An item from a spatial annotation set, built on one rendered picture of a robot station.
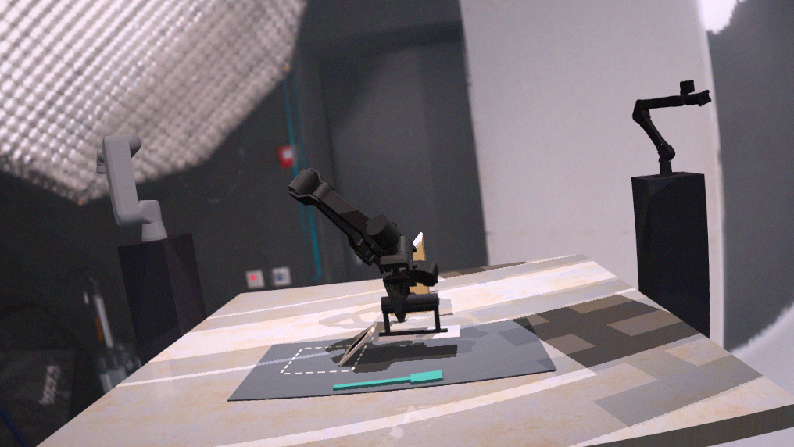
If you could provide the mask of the teal flat bar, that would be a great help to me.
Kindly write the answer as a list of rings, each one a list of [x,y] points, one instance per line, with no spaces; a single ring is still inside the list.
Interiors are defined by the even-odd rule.
[[[404,378],[391,378],[391,379],[384,379],[379,381],[367,381],[367,382],[360,382],[360,383],[349,383],[349,384],[338,384],[334,385],[334,391],[336,390],[348,390],[354,388],[365,388],[365,387],[373,387],[373,386],[385,386],[390,384],[402,384],[402,383],[409,383],[413,384],[425,384],[431,382],[443,381],[442,379],[442,372],[440,370],[431,371],[431,372],[418,372],[418,374],[411,374],[411,377],[404,377]]]

